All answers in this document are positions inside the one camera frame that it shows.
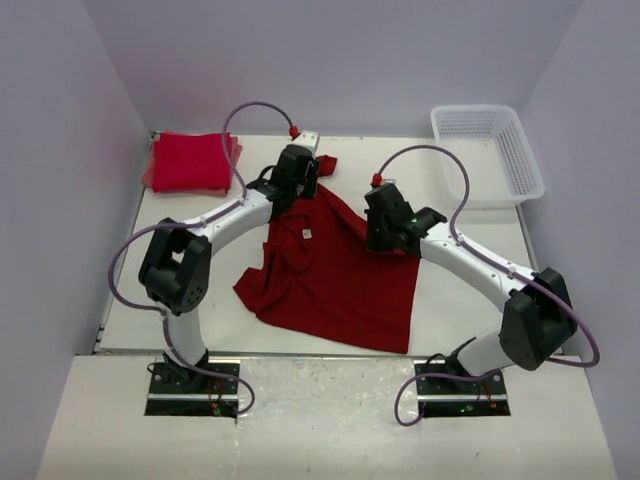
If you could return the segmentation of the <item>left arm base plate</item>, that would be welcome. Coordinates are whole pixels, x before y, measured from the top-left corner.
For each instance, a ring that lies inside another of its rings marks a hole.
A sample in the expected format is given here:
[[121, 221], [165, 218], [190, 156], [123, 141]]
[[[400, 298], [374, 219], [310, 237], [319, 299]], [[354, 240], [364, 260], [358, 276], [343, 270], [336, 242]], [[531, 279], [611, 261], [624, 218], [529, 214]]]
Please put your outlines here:
[[153, 400], [236, 400], [238, 362], [201, 363], [209, 375], [194, 372], [169, 360], [154, 361], [147, 365], [150, 374], [148, 394]]

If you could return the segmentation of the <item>dark red t shirt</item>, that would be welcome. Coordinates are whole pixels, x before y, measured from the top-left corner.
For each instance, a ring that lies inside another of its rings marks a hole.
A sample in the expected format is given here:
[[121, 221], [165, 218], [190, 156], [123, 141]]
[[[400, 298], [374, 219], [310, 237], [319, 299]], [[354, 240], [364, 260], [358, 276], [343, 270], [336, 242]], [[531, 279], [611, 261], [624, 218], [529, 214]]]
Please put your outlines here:
[[324, 186], [272, 222], [263, 265], [234, 290], [271, 326], [405, 354], [419, 260], [366, 248], [366, 222]]

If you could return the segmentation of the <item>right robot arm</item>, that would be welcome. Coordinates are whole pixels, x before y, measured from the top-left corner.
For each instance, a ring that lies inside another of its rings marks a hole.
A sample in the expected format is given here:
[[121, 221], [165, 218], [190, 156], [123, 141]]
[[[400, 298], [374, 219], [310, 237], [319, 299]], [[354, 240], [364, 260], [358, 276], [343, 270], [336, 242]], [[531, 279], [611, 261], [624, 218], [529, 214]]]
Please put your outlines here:
[[465, 248], [462, 235], [451, 234], [444, 215], [428, 207], [414, 211], [393, 184], [370, 190], [365, 201], [370, 251], [401, 251], [444, 268], [502, 314], [497, 332], [474, 337], [446, 357], [446, 380], [454, 391], [467, 393], [482, 375], [506, 367], [534, 371], [576, 332], [576, 322], [556, 303], [560, 299], [569, 305], [570, 300], [555, 270], [536, 273], [470, 241], [484, 256], [478, 258]]

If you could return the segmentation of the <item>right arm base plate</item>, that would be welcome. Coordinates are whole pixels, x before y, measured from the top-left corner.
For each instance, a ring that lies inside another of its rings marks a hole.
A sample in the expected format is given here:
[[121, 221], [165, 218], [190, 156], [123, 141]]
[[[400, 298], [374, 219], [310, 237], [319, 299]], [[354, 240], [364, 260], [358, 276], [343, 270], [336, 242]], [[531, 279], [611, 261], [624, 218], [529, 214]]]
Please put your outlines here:
[[[463, 372], [457, 367], [449, 367], [442, 358], [431, 361], [419, 361], [414, 363], [416, 375], [425, 373], [448, 374], [463, 376]], [[461, 382], [447, 378], [425, 378], [418, 381], [417, 392], [419, 395], [472, 395], [478, 393], [485, 395], [505, 395], [507, 393], [505, 382], [501, 375], [492, 376], [481, 382]]]

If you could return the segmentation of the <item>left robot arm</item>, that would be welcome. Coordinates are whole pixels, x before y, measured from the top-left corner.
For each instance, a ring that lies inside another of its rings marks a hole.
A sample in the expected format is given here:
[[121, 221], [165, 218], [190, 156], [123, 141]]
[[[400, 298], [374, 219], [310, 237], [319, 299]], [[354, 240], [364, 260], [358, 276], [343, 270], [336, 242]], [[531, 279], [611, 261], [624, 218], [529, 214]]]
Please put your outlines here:
[[167, 218], [157, 225], [138, 280], [161, 309], [166, 354], [176, 363], [172, 380], [183, 391], [198, 392], [208, 379], [198, 307], [208, 290], [213, 256], [243, 234], [279, 219], [297, 200], [315, 196], [318, 139], [300, 136], [289, 143], [277, 163], [248, 183], [238, 199], [185, 223]]

